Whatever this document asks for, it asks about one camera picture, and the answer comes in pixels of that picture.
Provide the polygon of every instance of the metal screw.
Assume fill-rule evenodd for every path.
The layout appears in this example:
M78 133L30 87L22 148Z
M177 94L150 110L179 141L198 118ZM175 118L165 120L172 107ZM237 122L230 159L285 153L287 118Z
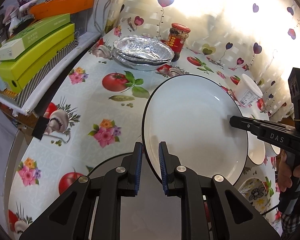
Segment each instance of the metal screw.
M80 178L79 178L79 182L80 183L86 183L88 181L88 177L87 176L81 176Z
M177 167L177 171L179 172L185 172L187 170L187 168L185 166L178 166Z
M214 176L214 179L218 182L223 182L223 177L221 175Z
M115 169L115 171L116 171L117 173L123 173L123 172L125 172L125 171L126 171L126 168L125 168L125 167L122 167L122 166L120 166L120 167L116 168L116 169Z

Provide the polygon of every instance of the floral bowl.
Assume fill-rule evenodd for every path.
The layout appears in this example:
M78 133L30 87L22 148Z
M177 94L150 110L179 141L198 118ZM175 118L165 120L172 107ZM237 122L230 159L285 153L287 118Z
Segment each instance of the floral bowl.
M240 187L239 192L250 202L250 204L263 213L267 209L268 194L263 182L258 178L247 179Z

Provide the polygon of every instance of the mushroom print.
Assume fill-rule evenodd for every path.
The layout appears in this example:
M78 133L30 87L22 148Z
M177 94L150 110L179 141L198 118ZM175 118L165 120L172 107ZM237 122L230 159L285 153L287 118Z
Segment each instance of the mushroom print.
M14 224L14 228L17 234L22 234L28 227L29 225L24 221L17 221Z
M170 63L170 65L166 64L161 66L157 69L156 73L167 78L183 74L189 74L189 72L185 71L182 68L179 68L178 66L175 66L173 63Z
M110 58L111 57L111 53L110 53L109 49L104 45L100 45L98 47L98 50L96 51L95 55L97 57L102 57L102 58Z
M63 110L54 111L50 116L45 133L50 134L54 131L65 132L69 124L68 114Z

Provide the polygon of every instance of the red jar label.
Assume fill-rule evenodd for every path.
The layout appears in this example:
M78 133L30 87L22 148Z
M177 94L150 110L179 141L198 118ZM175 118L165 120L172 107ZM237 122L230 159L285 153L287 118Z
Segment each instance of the red jar label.
M183 47L183 43L181 43L181 39L171 35L169 35L168 37L167 45L176 53L181 52L181 49Z

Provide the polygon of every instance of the aluminum foil tray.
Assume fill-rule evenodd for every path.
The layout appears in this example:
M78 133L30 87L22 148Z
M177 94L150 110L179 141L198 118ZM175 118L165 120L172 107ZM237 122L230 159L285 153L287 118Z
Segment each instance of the aluminum foil tray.
M120 51L117 51L116 49L114 49L114 51L119 55L121 56L122 58L130 61L130 62L133 62L135 64L149 64L149 65L153 65L153 66L160 66L162 64L167 64L169 63L171 60L166 60L166 61L151 61L151 60L148 60L148 59L140 59L140 58L135 58L135 57L130 57L130 56L127 56L123 53L121 53Z
M141 71L152 71L152 70L156 70L159 67L163 66L165 63L161 64L161 65L157 65L157 66L153 66L153 65L149 65L149 64L136 64L133 62L130 62L126 59L124 59L123 57L121 57L115 50L112 50L112 56L119 61L120 63L122 63L123 65L136 69L136 70L141 70Z
M161 41L137 35L126 36L114 42L114 50L144 61L170 61L173 51Z

